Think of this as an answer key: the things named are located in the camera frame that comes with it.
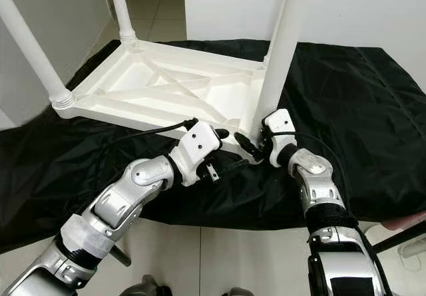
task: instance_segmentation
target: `black plastic sheet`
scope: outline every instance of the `black plastic sheet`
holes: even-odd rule
[[[171,45],[261,61],[266,41],[183,41]],[[76,87],[119,45],[112,41],[68,84]],[[382,49],[300,43],[279,107],[288,108],[298,132],[317,136],[304,146],[334,165],[334,180],[349,194],[361,220],[384,221],[426,210],[426,96]],[[175,140],[157,136],[110,141],[136,131],[86,118],[60,119],[48,108],[22,127],[0,132],[0,252],[58,232],[120,171],[137,158],[165,154]],[[142,217],[185,225],[242,229],[303,226],[295,184],[264,162],[240,166],[239,157],[215,154],[217,184],[176,186],[144,207]]]

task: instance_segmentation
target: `black cloth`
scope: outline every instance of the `black cloth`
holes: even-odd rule
[[[169,44],[261,61],[269,42]],[[76,87],[118,45],[112,41],[88,60],[68,87]],[[359,219],[380,222],[426,210],[426,96],[382,49],[299,43],[279,107],[289,109],[298,132],[317,136],[336,153],[347,189],[330,153],[298,138],[299,146],[331,161],[335,182],[343,195],[349,193]],[[103,146],[134,132],[87,118],[63,120],[51,108],[0,132],[0,252],[56,234],[131,160],[165,154],[176,142],[157,135],[121,142],[100,160],[96,182]],[[240,229],[305,225],[287,173],[267,162],[239,166],[238,161],[218,152],[214,164],[223,175],[217,184],[176,186],[147,204],[142,217]]]

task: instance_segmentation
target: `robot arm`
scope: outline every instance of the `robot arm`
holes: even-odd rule
[[[347,212],[325,158],[298,148],[290,115],[281,109],[264,119],[270,163],[287,168],[298,183],[310,233],[309,281],[312,295],[385,295],[379,272]]]
[[[105,188],[81,216],[73,214],[65,222],[50,246],[3,295],[76,295],[143,205],[174,184],[194,184],[197,167],[221,145],[211,126],[197,122],[168,156],[131,162],[121,179]]]

